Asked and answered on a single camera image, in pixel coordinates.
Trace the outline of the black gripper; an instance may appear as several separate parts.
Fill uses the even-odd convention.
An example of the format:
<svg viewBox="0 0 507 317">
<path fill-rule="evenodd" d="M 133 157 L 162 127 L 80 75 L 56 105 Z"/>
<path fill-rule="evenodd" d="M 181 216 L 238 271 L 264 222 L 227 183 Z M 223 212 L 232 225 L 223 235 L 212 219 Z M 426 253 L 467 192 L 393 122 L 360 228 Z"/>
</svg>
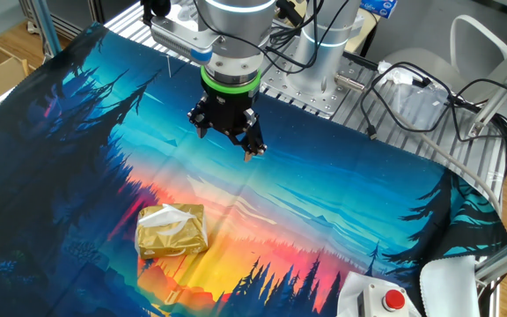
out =
<svg viewBox="0 0 507 317">
<path fill-rule="evenodd" d="M 252 157 L 262 155 L 267 150 L 259 115 L 253 110 L 258 96 L 258 89 L 232 94 L 207 87 L 204 104 L 197 103 L 187 117 L 196 127 L 199 138 L 204 138 L 210 128 L 228 132 L 232 143 L 244 150 L 244 161 L 249 162 Z"/>
</svg>

